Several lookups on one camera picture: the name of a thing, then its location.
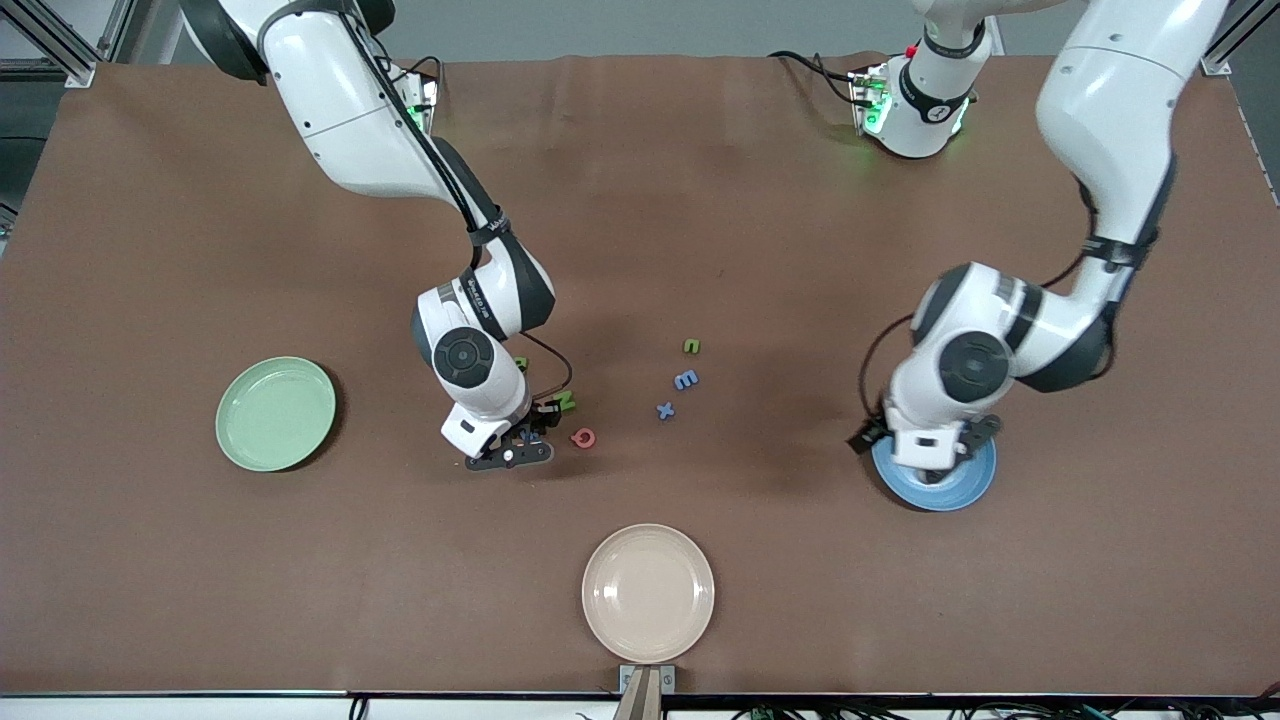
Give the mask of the blue plate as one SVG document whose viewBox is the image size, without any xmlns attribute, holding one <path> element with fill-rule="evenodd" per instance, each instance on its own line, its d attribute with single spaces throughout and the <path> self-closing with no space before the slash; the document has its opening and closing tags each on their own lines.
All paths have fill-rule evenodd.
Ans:
<svg viewBox="0 0 1280 720">
<path fill-rule="evenodd" d="M 948 471 L 919 471 L 901 468 L 891 459 L 893 439 L 888 433 L 870 451 L 876 474 L 888 492 L 915 510 L 951 512 L 978 501 L 995 480 L 997 451 L 995 439 L 974 459 L 957 462 Z"/>
</svg>

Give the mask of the beige plate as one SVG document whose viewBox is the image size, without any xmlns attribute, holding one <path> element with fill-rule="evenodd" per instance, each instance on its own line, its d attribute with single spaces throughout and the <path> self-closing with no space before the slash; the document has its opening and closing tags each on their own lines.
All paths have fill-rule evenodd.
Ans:
<svg viewBox="0 0 1280 720">
<path fill-rule="evenodd" d="M 716 579 L 694 539 L 641 523 L 595 547 L 580 600 L 590 632 L 611 653 L 627 664 L 659 665 L 704 637 L 716 610 Z"/>
</svg>

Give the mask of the green plate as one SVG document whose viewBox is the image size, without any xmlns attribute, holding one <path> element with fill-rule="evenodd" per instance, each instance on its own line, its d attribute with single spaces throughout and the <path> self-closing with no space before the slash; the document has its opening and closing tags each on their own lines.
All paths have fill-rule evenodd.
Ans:
<svg viewBox="0 0 1280 720">
<path fill-rule="evenodd" d="M 337 421 L 328 373 L 305 357 L 270 357 L 244 369 L 224 391 L 215 437 L 238 468 L 274 473 L 305 462 Z"/>
</svg>

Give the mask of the brown table cover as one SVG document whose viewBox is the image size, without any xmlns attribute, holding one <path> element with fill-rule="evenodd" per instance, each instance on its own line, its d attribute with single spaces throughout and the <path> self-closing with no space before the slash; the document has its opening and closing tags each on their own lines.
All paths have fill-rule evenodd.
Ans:
<svg viewBox="0 0 1280 720">
<path fill-rule="evenodd" d="M 449 68 L 436 131 L 550 273 L 540 337 L 575 368 L 556 459 L 484 473 L 410 329 L 468 260 L 458 214 L 338 188 L 273 88 L 100 69 L 0 260 L 0 691 L 594 691 L 618 662 L 584 566 L 653 521 L 716 574 L 691 692 L 1260 693 L 1280 210 L 1228 82 L 1179 102 L 1114 369 L 1014 388 L 979 502 L 914 512 L 847 447 L 868 342 L 941 272 L 1038 282 L 1085 238 L 1036 128 L 1048 68 L 991 61 L 927 161 L 777 60 Z M 335 424 L 292 469 L 238 468 L 219 401 L 284 356 L 328 373 Z"/>
</svg>

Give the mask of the white table edge strip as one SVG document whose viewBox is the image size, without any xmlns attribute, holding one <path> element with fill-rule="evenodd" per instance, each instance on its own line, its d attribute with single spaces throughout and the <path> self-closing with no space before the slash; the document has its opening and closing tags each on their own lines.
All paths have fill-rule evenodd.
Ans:
<svg viewBox="0 0 1280 720">
<path fill-rule="evenodd" d="M 612 720 L 605 694 L 4 694 L 0 720 Z M 1280 720 L 1266 698 L 669 694 L 666 720 Z"/>
</svg>

